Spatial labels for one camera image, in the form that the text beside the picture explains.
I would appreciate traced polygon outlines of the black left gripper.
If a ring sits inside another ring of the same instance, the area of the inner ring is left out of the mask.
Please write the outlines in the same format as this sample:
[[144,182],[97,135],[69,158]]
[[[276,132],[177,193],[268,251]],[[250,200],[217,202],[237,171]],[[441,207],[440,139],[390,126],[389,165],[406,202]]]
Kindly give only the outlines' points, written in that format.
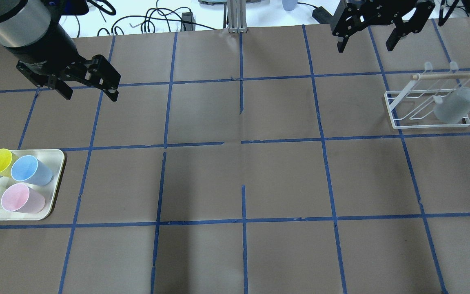
[[16,69],[36,86],[47,86],[70,100],[73,90],[67,81],[100,89],[112,102],[119,97],[121,74],[103,55],[86,60],[74,41],[58,24],[30,45],[16,48]]

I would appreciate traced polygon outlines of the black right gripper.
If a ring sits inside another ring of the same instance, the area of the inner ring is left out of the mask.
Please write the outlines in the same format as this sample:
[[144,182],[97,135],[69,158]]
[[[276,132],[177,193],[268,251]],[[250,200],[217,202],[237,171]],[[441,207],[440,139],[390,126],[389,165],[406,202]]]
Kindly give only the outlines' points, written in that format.
[[352,35],[374,25],[395,25],[386,41],[393,51],[403,37],[422,31],[435,7],[433,0],[341,0],[330,22],[338,52]]

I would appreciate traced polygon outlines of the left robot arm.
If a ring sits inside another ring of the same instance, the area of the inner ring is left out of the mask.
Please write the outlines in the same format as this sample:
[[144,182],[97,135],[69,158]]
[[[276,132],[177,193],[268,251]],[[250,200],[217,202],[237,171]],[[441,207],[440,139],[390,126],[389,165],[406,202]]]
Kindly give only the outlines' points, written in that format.
[[81,56],[60,17],[88,13],[86,0],[0,0],[0,45],[18,59],[16,69],[34,86],[65,99],[68,81],[100,89],[116,102],[121,75],[102,55]]

